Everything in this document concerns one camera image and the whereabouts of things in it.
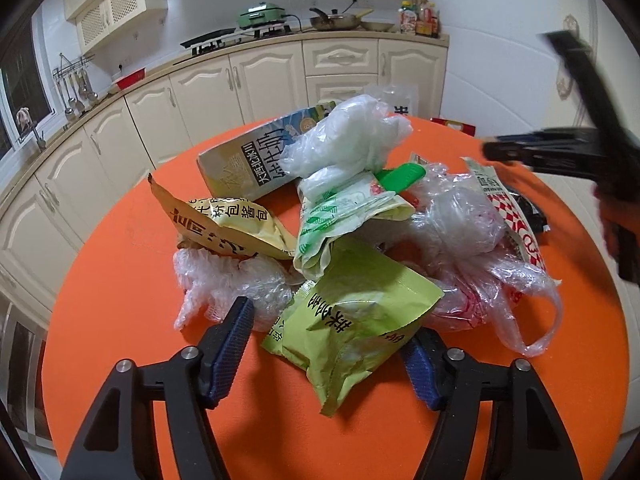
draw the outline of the drawer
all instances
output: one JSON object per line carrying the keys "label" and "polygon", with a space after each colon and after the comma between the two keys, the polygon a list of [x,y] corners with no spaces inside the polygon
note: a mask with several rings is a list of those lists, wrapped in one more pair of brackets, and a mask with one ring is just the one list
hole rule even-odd
{"label": "drawer", "polygon": [[314,75],[306,78],[309,105],[346,101],[364,93],[368,84],[378,84],[377,74]]}
{"label": "drawer", "polygon": [[309,40],[302,51],[308,76],[378,73],[378,40]]}

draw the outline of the gas stove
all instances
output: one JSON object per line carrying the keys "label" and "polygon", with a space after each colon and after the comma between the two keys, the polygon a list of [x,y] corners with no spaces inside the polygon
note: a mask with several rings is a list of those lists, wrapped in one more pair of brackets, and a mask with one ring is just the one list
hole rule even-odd
{"label": "gas stove", "polygon": [[203,34],[192,40],[185,41],[181,45],[184,48],[190,48],[191,57],[196,57],[247,41],[274,38],[287,34],[292,34],[291,27],[287,23],[276,22],[245,30],[241,28],[221,28],[209,34]]}

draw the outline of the orange tabletop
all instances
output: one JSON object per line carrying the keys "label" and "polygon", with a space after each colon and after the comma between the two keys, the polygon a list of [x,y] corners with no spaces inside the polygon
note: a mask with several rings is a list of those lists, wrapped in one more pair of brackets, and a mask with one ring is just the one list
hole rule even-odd
{"label": "orange tabletop", "polygon": [[[411,119],[412,135],[389,158],[411,152],[465,171],[460,156],[482,160],[480,143],[459,132]],[[189,200],[210,196],[196,156],[249,129],[243,126],[176,157],[156,171],[159,184]],[[600,479],[618,439],[628,387],[625,320],[600,253],[566,205],[524,168],[498,168],[501,179],[536,202],[551,231],[542,254],[562,280],[564,319],[550,347],[532,360],[574,444],[585,480]],[[259,200],[293,233],[300,204],[292,184]],[[113,365],[167,360],[196,344],[204,319],[173,329],[182,304],[172,254],[176,231],[142,182],[105,216],[74,262],[53,309],[42,370],[44,401],[58,456],[65,461],[85,413]],[[552,307],[525,298],[514,310],[526,342],[551,325]],[[230,395],[209,413],[233,480],[410,480],[427,446],[437,413],[415,397],[402,361],[394,355],[358,384],[333,418],[304,372],[248,343]],[[491,326],[443,334],[477,360],[508,365],[517,357]],[[166,480],[178,478],[164,406],[155,406],[158,447]],[[480,478],[490,422],[484,402],[467,479]]]}

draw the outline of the human hand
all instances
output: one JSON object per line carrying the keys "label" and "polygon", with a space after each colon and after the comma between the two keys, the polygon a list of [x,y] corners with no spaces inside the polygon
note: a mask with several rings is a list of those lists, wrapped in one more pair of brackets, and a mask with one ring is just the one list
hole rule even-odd
{"label": "human hand", "polygon": [[616,224],[636,235],[640,240],[640,202],[622,202],[610,195],[594,190],[598,199],[598,212],[604,231],[607,252],[612,257],[618,256],[618,233]]}

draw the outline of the trash pile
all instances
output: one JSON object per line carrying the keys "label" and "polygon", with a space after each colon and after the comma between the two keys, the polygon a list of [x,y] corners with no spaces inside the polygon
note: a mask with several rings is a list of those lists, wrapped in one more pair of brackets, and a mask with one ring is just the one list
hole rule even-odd
{"label": "trash pile", "polygon": [[[216,198],[183,202],[149,177],[180,235],[174,268],[185,296],[174,327],[202,311],[220,321],[237,296],[250,298],[263,348],[306,371],[327,416],[420,326],[491,323],[507,348],[532,357],[562,318],[518,202],[535,212],[537,231],[548,228],[543,213],[471,159],[465,174],[419,155],[386,168],[412,132],[395,108],[361,95],[208,150],[198,165]],[[249,200],[293,180],[295,235]],[[513,315],[524,294],[556,309],[551,329],[529,345]]]}

